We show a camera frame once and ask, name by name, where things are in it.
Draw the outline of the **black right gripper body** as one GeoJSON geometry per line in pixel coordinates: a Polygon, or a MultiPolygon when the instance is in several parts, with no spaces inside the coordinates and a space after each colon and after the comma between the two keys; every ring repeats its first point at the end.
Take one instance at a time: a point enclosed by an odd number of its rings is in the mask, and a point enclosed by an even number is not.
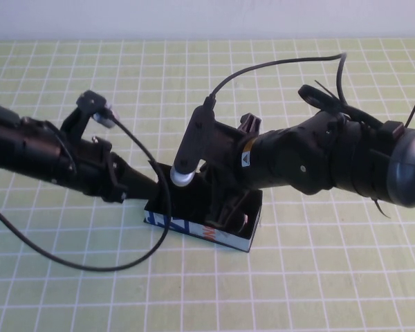
{"type": "Polygon", "coordinates": [[[274,185],[274,131],[260,133],[260,124],[251,113],[237,128],[213,122],[201,173],[214,198],[242,197],[274,185]]]}

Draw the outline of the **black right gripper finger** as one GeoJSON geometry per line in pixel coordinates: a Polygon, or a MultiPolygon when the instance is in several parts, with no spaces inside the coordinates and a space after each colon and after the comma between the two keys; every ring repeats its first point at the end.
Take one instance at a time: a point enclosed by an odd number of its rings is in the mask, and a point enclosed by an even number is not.
{"type": "Polygon", "coordinates": [[[213,200],[206,223],[219,230],[231,230],[233,212],[234,201],[232,199],[213,200]]]}
{"type": "Polygon", "coordinates": [[[228,216],[243,216],[244,211],[242,205],[245,203],[249,190],[229,190],[228,191],[228,216]]]}

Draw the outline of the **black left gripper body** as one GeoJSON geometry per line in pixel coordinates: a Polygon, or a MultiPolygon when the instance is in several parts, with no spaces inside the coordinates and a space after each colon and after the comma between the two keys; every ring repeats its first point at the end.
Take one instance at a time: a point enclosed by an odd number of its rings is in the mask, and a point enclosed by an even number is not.
{"type": "Polygon", "coordinates": [[[121,203],[128,196],[128,164],[111,151],[111,143],[79,140],[66,143],[59,159],[59,185],[107,203],[121,203]]]}

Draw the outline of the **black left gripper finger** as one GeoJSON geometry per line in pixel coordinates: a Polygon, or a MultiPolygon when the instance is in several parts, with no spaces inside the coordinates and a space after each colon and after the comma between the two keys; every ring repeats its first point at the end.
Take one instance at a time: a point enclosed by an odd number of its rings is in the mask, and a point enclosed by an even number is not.
{"type": "Polygon", "coordinates": [[[122,157],[116,153],[111,154],[113,170],[118,184],[128,190],[157,190],[157,182],[132,168],[122,157]]]}
{"type": "Polygon", "coordinates": [[[153,180],[131,179],[126,187],[126,199],[149,200],[156,197],[156,182],[153,180]]]}

